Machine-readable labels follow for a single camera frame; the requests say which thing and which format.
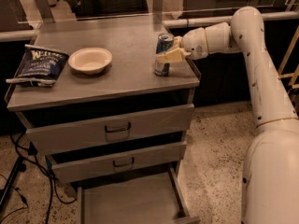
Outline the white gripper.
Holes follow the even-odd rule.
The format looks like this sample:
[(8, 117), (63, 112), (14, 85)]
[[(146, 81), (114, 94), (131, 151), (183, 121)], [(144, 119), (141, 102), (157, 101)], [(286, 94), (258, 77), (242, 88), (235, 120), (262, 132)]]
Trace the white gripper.
[(156, 55), (158, 63), (179, 63), (190, 55), (192, 60), (203, 59), (208, 55), (208, 46), (206, 31), (204, 28), (190, 30), (185, 36), (176, 36), (174, 38), (175, 48)]

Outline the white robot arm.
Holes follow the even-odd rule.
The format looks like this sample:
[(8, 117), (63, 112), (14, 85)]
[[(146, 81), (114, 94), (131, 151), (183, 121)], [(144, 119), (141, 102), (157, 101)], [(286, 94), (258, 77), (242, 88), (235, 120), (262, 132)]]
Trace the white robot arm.
[(156, 62), (218, 52), (243, 54), (257, 130), (244, 159), (241, 223), (299, 224), (299, 118), (265, 45), (260, 11), (242, 7), (228, 22), (177, 36)]

